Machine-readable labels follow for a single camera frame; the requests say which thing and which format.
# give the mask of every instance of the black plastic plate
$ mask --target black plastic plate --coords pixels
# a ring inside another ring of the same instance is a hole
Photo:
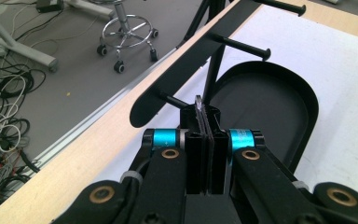
[[[260,130],[269,150],[293,172],[318,117],[310,85],[277,64],[248,62],[226,71],[214,89],[211,105],[221,111],[221,128]]]

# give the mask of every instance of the chrome chair base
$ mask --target chrome chair base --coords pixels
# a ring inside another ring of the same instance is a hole
[[[115,2],[115,9],[117,17],[104,26],[97,52],[104,56],[107,53],[107,47],[115,49],[117,62],[114,69],[118,73],[124,72],[124,63],[121,59],[122,49],[134,48],[146,43],[150,48],[150,60],[158,61],[158,53],[149,41],[149,38],[158,36],[158,30],[153,28],[150,21],[143,17],[127,15],[122,6],[122,0]]]

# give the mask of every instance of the cable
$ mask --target cable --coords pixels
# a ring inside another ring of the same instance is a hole
[[[24,26],[25,24],[27,24],[30,21],[33,21],[34,19],[40,17],[42,14],[38,13],[36,16],[32,17],[31,19],[29,19],[28,21],[26,21],[25,23],[21,24],[19,27],[16,28],[16,30],[14,32],[16,32],[17,30],[19,30],[22,26]]]
[[[15,64],[11,63],[9,60],[7,60],[7,56],[9,56],[10,58],[13,59],[13,61],[15,62]],[[10,66],[8,67],[4,67],[5,66],[5,63],[8,63],[10,64]],[[1,67],[0,67],[0,70],[1,70],[1,74],[3,75],[3,71],[7,72],[7,73],[10,73],[11,75],[13,74],[19,74],[19,73],[23,73],[24,70],[30,70],[30,67],[27,65],[28,61],[25,62],[25,63],[17,63],[16,60],[14,60],[14,58],[11,56],[11,51],[9,50],[7,52],[7,54],[5,54],[5,56],[3,57],[3,61],[2,61],[2,64],[1,64]],[[10,72],[10,71],[7,71],[6,69],[7,68],[15,68],[17,69],[17,72]]]
[[[22,81],[22,87],[18,89],[18,81]],[[14,85],[14,91],[8,91],[7,88],[9,85]],[[12,104],[6,104],[0,106],[0,111],[2,111],[3,107],[7,107],[5,114],[0,114],[0,151],[2,153],[12,152],[17,149],[17,147],[28,144],[28,139],[24,139],[21,141],[21,137],[28,132],[29,130],[29,121],[26,119],[13,119],[13,116],[19,110],[18,102],[21,97],[25,97],[25,93],[34,91],[34,79],[30,73],[24,73],[21,75],[12,75],[6,76],[3,79],[0,79],[0,98],[11,98],[16,97],[15,101]]]
[[[18,11],[18,12],[14,15],[13,21],[12,21],[11,33],[10,33],[11,36],[14,35],[14,31],[15,31],[15,28],[16,28],[16,19],[17,19],[17,17],[18,17],[18,16],[20,15],[20,13],[21,13],[24,9],[26,9],[28,6],[30,6],[30,5],[27,5],[26,7],[23,7],[22,9],[20,9],[20,11]]]
[[[38,173],[40,169],[36,167],[30,160],[28,160],[27,155],[25,155],[23,150],[20,150],[20,156],[22,160],[25,162],[25,164],[35,173]]]
[[[6,163],[2,167],[0,167],[0,183],[11,175],[12,170],[13,165],[11,163]]]
[[[12,71],[8,71],[8,70],[7,70],[8,68],[16,68],[16,67],[18,67],[18,66],[26,66],[27,69],[30,69],[26,64],[18,63],[18,64],[13,64],[13,65],[7,66],[7,67],[0,67],[0,70],[3,70],[3,71],[8,72],[8,73],[10,73],[10,74],[18,74],[20,71],[22,71],[22,69],[18,69],[17,72],[12,72]]]
[[[34,27],[34,28],[31,28],[27,31],[25,31],[22,35],[20,35],[19,37],[17,37],[15,40],[18,41],[19,39],[23,38],[25,35],[28,35],[28,34],[31,34],[33,32],[36,32],[36,31],[39,31],[39,30],[42,30],[44,29],[52,20],[54,20],[55,18],[57,18],[58,16],[61,15],[61,13],[63,12],[63,9],[60,10],[60,12],[58,12],[55,16],[51,17],[50,19],[48,19],[47,21],[43,22],[42,24]]]
[[[14,181],[20,181],[23,184],[25,184],[28,180],[30,180],[29,176],[26,175],[11,175],[8,176],[6,178],[4,178],[1,182],[0,182],[0,205],[6,200],[4,197],[4,193],[6,192],[6,188],[7,186],[14,182]]]
[[[41,41],[39,41],[39,42],[33,43],[33,45],[31,45],[31,48],[33,48],[34,46],[36,46],[36,45],[38,45],[38,44],[47,42],[47,41],[54,41],[55,43],[57,43],[57,40],[67,40],[67,39],[72,39],[72,38],[75,38],[75,37],[79,37],[79,36],[85,34],[85,33],[91,28],[91,26],[98,20],[99,17],[100,17],[100,16],[96,16],[95,19],[92,21],[92,23],[91,23],[83,32],[81,32],[80,34],[70,35],[70,36],[61,37],[61,38],[52,38],[52,39],[41,40]]]
[[[126,187],[127,193],[126,193],[124,205],[122,206],[120,212],[115,218],[114,223],[116,224],[128,223],[130,212],[135,203],[136,196],[138,195],[138,189],[139,189],[139,182],[134,178],[125,178],[122,184],[123,186]]]
[[[42,84],[46,81],[46,73],[45,73],[44,71],[42,71],[42,70],[40,70],[40,69],[35,69],[35,68],[33,68],[33,69],[30,69],[29,72],[30,72],[31,76],[32,76],[33,72],[42,73],[42,76],[41,76],[41,77],[42,77],[42,80],[40,81],[40,83],[39,83],[37,86],[31,88],[30,90],[27,90],[27,93],[36,91],[36,90],[39,89],[39,87],[42,86]]]

